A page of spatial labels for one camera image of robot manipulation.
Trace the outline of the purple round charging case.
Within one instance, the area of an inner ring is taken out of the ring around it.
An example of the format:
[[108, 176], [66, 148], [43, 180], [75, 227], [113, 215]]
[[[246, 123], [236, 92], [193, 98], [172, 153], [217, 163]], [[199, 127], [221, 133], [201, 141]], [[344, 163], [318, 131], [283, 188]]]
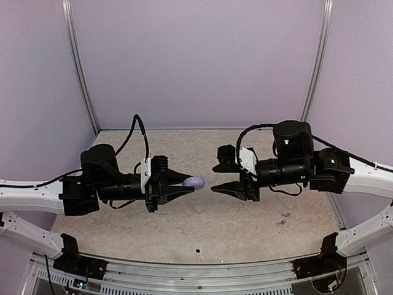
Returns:
[[200, 177], [189, 177], [183, 181], [182, 185], [184, 187], [193, 187], [195, 190], [200, 190], [205, 187], [205, 180]]

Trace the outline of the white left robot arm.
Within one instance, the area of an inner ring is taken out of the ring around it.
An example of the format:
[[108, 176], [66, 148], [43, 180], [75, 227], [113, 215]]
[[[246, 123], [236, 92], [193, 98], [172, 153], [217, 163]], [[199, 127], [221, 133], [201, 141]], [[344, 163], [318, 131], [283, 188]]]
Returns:
[[18, 211], [85, 216], [100, 205], [114, 210], [143, 201], [153, 213], [198, 189], [192, 176], [169, 168], [163, 155], [145, 157], [132, 173], [124, 174], [110, 144], [99, 144], [80, 155], [81, 168], [39, 184], [1, 180], [1, 235], [31, 246], [38, 253], [61, 259], [72, 273], [86, 267], [77, 240], [68, 234], [44, 230], [17, 216]]

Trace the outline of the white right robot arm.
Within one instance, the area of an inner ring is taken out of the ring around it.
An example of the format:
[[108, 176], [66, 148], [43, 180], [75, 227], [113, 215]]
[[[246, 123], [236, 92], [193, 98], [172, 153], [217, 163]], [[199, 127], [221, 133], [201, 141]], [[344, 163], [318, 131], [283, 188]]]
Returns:
[[[272, 159], [258, 160], [252, 148], [241, 145], [250, 131], [262, 128], [273, 130]], [[392, 167], [363, 159], [314, 136], [307, 122], [252, 125], [240, 133], [234, 146], [219, 147], [217, 159], [213, 172], [237, 173], [239, 180], [211, 190], [239, 200], [258, 202], [261, 188], [279, 192], [278, 186], [289, 184], [319, 192], [392, 198]]]

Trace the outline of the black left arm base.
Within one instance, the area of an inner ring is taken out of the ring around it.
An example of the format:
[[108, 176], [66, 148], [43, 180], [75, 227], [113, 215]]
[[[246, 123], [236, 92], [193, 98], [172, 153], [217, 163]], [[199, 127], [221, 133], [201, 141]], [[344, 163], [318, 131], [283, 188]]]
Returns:
[[61, 256], [53, 260], [53, 268], [85, 278], [103, 280], [107, 261], [81, 255], [74, 237], [68, 234], [61, 234], [60, 237], [63, 240]]

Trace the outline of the silver front aluminium rail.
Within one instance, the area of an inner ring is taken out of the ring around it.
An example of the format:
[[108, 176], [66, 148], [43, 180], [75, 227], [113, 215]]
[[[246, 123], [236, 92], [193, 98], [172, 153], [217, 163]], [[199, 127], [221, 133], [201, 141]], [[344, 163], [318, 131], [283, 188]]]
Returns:
[[240, 264], [161, 264], [105, 258], [102, 280], [88, 279], [85, 289], [73, 284], [78, 276], [52, 268], [51, 260], [31, 256], [22, 294], [317, 294], [315, 278], [298, 279], [293, 260]]

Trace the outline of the right silver frame post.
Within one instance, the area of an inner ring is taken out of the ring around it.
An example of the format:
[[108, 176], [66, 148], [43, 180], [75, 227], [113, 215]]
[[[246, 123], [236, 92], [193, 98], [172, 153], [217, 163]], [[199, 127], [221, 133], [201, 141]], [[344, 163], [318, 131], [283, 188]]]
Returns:
[[319, 32], [319, 38], [317, 42], [316, 56], [314, 58], [313, 69], [311, 72], [311, 79], [308, 85], [308, 89], [306, 92], [306, 99], [303, 105], [302, 113], [300, 116], [300, 120], [302, 122], [307, 121], [309, 115], [311, 113], [311, 108], [313, 105], [313, 101], [315, 99], [316, 90], [319, 82], [319, 78], [321, 75], [324, 56], [328, 44], [329, 39], [329, 31], [330, 25], [332, 21], [332, 12], [333, 12], [333, 0], [325, 0], [324, 1], [324, 9], [322, 14], [321, 28]]

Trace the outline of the silver frame post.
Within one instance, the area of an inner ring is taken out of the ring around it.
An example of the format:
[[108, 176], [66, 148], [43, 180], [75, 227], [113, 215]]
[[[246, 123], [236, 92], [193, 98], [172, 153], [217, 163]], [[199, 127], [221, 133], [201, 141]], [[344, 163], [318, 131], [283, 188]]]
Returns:
[[319, 78], [321, 75], [324, 56], [328, 44], [329, 39], [329, 31], [330, 25], [332, 21], [332, 12], [333, 12], [333, 0], [325, 0], [324, 1], [324, 9], [322, 14], [321, 28], [319, 32], [319, 38], [317, 42], [316, 56], [314, 58], [313, 69], [311, 72], [311, 79], [308, 85], [308, 89], [306, 92], [306, 99], [303, 105], [302, 113], [300, 116], [300, 120], [302, 122], [307, 121], [309, 115], [311, 113], [311, 108], [313, 105], [313, 101], [315, 99], [316, 90], [319, 82]]
[[99, 127], [96, 112], [94, 110], [93, 103], [90, 98], [90, 93], [88, 91], [87, 81], [82, 65], [82, 59], [79, 53], [76, 27], [74, 24], [74, 18], [72, 13], [72, 2], [70, 0], [62, 0], [61, 8], [63, 11], [64, 25], [68, 37], [71, 58], [74, 65], [74, 71], [82, 95], [82, 101], [85, 106], [85, 110], [88, 116], [88, 121], [91, 126], [92, 132], [95, 136], [97, 136], [100, 133], [101, 129]]

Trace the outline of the left silver frame post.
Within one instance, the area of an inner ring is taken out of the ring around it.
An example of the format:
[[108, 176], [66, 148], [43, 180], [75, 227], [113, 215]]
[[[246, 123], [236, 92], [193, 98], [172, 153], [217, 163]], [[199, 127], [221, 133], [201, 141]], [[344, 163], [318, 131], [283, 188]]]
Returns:
[[92, 132], [95, 136], [97, 136], [100, 133], [101, 129], [99, 127], [96, 112], [94, 110], [93, 103], [90, 98], [90, 93], [88, 91], [87, 81], [82, 65], [82, 59], [79, 53], [76, 27], [74, 24], [74, 18], [72, 13], [72, 2], [70, 0], [62, 0], [61, 8], [63, 11], [64, 25], [68, 37], [71, 58], [74, 65], [74, 71], [82, 95], [82, 101], [85, 106], [85, 110], [88, 116], [88, 121], [91, 126]]

